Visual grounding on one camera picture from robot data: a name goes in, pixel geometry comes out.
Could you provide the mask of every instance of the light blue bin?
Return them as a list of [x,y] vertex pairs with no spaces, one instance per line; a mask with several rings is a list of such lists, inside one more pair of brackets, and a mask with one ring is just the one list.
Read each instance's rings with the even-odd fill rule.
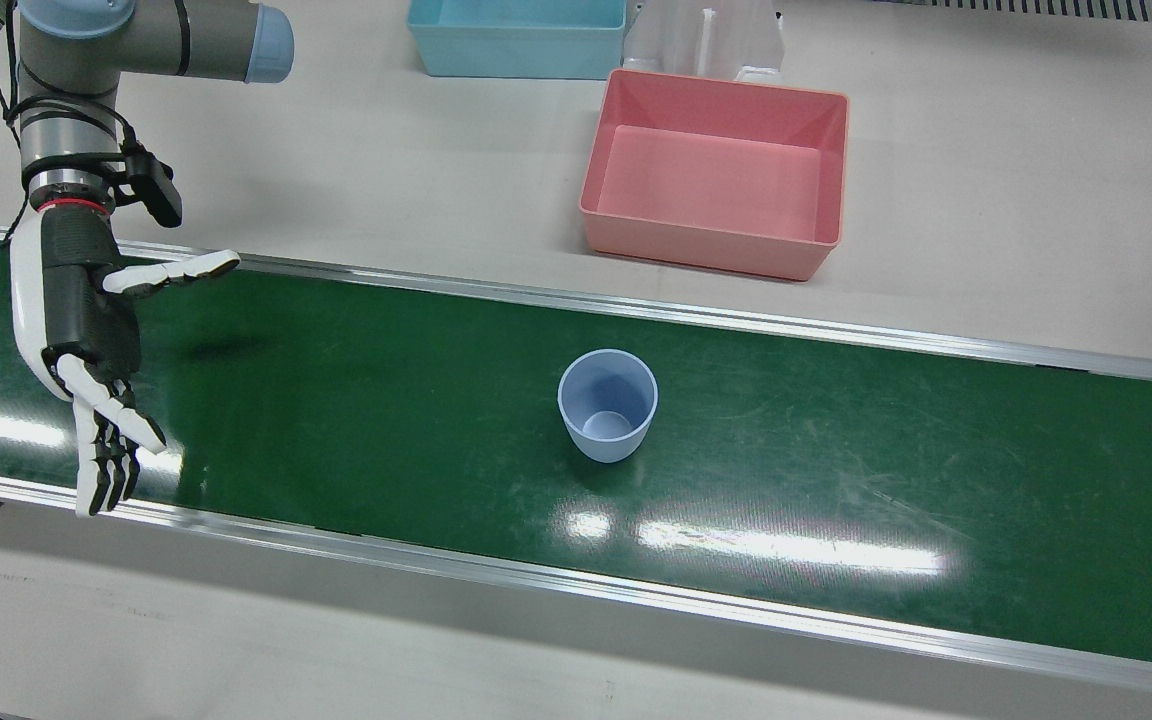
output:
[[431,76],[607,79],[626,0],[412,0],[407,28]]

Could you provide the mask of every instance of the green conveyor belt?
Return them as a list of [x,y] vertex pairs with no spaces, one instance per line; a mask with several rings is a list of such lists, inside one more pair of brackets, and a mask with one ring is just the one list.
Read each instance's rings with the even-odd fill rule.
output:
[[[1152,661],[1152,382],[255,272],[141,321],[138,497]],[[612,467],[554,406],[596,347],[660,386]],[[70,424],[0,250],[0,475],[71,486]]]

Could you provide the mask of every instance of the pink bin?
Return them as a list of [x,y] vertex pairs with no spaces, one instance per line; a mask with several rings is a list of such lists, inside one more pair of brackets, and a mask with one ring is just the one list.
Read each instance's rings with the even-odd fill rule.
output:
[[838,244],[847,97],[613,70],[581,213],[600,252],[805,281]]

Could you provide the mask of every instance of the white table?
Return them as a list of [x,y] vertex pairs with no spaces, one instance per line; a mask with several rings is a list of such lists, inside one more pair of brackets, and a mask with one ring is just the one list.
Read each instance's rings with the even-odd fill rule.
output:
[[[120,237],[1152,359],[1152,23],[786,3],[786,82],[851,97],[808,283],[612,258],[577,211],[602,83],[430,78],[406,3],[283,3],[282,85],[124,78],[185,223]],[[0,127],[0,223],[18,205]]]

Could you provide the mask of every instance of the scratch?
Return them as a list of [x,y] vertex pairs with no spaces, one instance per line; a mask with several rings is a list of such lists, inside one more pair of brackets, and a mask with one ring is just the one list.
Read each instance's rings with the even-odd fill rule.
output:
[[946,523],[942,523],[941,520],[938,520],[938,518],[946,518],[946,520],[965,520],[965,518],[957,518],[957,516],[955,515],[942,515],[940,514],[940,511],[927,511],[919,509],[919,507],[914,507],[912,505],[896,500],[895,497],[887,495],[887,493],[877,491],[877,488],[869,488],[869,492],[872,492],[874,497],[879,497],[881,498],[881,500],[887,501],[888,503],[890,503],[892,507],[896,507],[897,510],[909,511],[910,515],[915,515],[918,516],[918,518],[926,520],[932,525],[935,525],[937,528],[945,530],[945,532],[950,533],[952,536],[957,536],[960,538],[969,539],[969,541],[975,541],[975,538],[972,536],[964,533],[963,530],[956,529],[954,525],[948,525]]
[[735,415],[718,415],[714,420],[743,420],[745,418],[755,418],[755,416],[763,415],[767,411],[768,404],[761,404],[756,407],[753,410],[745,410],[743,414]]

